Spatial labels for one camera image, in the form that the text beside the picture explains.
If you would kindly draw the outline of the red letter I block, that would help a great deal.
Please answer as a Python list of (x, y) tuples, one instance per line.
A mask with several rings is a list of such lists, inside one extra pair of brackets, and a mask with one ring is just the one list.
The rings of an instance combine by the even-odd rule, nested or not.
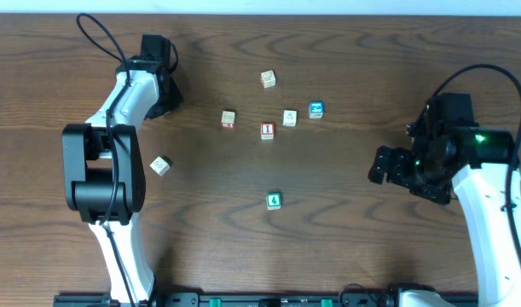
[(273, 140), (275, 136), (275, 124), (274, 123), (262, 123), (260, 126), (261, 129), (261, 139), (262, 140)]

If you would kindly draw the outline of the blue number 2 block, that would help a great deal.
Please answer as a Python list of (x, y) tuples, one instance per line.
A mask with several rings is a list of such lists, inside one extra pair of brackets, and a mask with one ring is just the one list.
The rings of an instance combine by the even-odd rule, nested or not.
[(324, 111), (324, 104), (322, 101), (313, 101), (309, 106), (309, 118), (310, 119), (321, 119)]

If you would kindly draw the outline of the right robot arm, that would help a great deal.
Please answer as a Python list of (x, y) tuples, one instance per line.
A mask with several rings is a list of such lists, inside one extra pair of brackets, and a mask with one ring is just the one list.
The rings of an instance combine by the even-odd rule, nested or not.
[(472, 244), (481, 306), (521, 306), (521, 175), (503, 130), (454, 126), (414, 135), (410, 149), (377, 149), (370, 182), (460, 202)]

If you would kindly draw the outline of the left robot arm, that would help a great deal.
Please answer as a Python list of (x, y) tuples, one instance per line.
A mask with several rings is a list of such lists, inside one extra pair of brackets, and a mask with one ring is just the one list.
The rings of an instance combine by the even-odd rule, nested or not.
[(182, 96), (172, 73), (177, 60), (135, 55), (116, 70), (100, 109), (62, 132), (65, 198), (94, 233), (105, 259), (109, 301), (142, 306), (155, 282), (140, 233), (146, 178), (137, 134), (147, 119), (174, 110)]

